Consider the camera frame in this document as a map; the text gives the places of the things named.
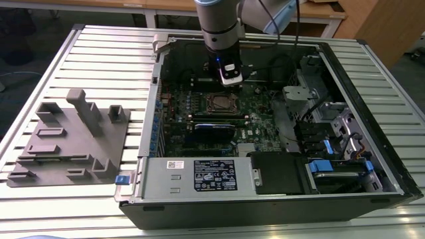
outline slotted aluminum surface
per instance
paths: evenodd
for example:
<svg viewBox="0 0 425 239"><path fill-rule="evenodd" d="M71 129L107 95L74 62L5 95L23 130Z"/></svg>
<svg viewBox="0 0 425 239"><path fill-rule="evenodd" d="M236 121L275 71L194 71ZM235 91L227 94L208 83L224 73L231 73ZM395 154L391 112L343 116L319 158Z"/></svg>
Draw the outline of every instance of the slotted aluminum surface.
<svg viewBox="0 0 425 239"><path fill-rule="evenodd" d="M83 88L98 107L120 104L132 110L122 170L136 168L138 147L150 92L154 60L152 40L156 33L200 35L198 31L86 26L70 36L58 62L46 73L46 86L22 113L11 131L11 144L0 161L0 238L51 235L66 238L424 238L425 199L396 209L378 210L350 222L222 228L211 230L142 231L123 215L114 195L116 186L55 186L10 188L7 175L14 170L38 117L41 102L69 107L65 97L70 88ZM252 34L250 38L272 36ZM303 38L324 41L319 38ZM391 78L380 61L355 40L326 40L352 78L396 151L425 190L424 115ZM122 188L131 194L131 187Z"/></svg>

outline gray fixture base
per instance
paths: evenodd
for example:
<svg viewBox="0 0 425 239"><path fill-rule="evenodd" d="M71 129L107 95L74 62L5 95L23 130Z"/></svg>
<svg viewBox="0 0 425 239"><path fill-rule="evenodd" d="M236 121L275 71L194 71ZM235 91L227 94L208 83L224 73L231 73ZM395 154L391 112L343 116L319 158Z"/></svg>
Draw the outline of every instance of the gray fixture base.
<svg viewBox="0 0 425 239"><path fill-rule="evenodd" d="M10 174L10 187L108 184L119 173L131 111L122 106L90 113L98 119L100 133L94 136L82 111L62 109L57 103L43 103L37 114L39 124L17 167Z"/></svg>

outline white sticker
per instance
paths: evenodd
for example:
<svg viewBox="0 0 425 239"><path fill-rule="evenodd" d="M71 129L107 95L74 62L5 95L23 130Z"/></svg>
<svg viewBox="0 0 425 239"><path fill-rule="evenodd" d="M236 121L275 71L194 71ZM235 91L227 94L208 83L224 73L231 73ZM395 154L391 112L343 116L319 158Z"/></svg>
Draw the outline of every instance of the white sticker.
<svg viewBox="0 0 425 239"><path fill-rule="evenodd" d="M167 168L168 169L183 169L186 168L184 161L167 161Z"/></svg>
<svg viewBox="0 0 425 239"><path fill-rule="evenodd" d="M143 7L143 5L142 4L123 4L124 6L132 6L132 7Z"/></svg>

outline blue latch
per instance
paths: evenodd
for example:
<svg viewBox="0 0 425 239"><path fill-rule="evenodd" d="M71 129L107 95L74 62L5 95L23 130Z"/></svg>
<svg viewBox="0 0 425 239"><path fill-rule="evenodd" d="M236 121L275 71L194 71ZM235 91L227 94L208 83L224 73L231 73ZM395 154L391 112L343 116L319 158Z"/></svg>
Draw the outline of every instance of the blue latch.
<svg viewBox="0 0 425 239"><path fill-rule="evenodd" d="M334 149L332 149L330 140L326 139L326 140L324 140L324 143L326 143L326 146L327 146L328 153L330 153L330 154L334 154Z"/></svg>
<svg viewBox="0 0 425 239"><path fill-rule="evenodd" d="M312 173L334 172L334 167L330 160L315 160L308 164Z"/></svg>
<svg viewBox="0 0 425 239"><path fill-rule="evenodd" d="M366 162L366 166L367 166L367 169L368 169L368 172L371 173L374 171L374 164L371 161L367 161Z"/></svg>
<svg viewBox="0 0 425 239"><path fill-rule="evenodd" d="M131 176L119 175L115 178L116 185L131 185Z"/></svg>

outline barcode sticker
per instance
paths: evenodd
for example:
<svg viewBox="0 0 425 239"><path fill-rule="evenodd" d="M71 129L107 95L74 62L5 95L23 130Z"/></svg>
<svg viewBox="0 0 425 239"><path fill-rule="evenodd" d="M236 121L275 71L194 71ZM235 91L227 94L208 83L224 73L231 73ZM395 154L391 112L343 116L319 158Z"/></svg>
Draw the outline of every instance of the barcode sticker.
<svg viewBox="0 0 425 239"><path fill-rule="evenodd" d="M167 169L183 169L186 168L184 161L167 161Z"/></svg>

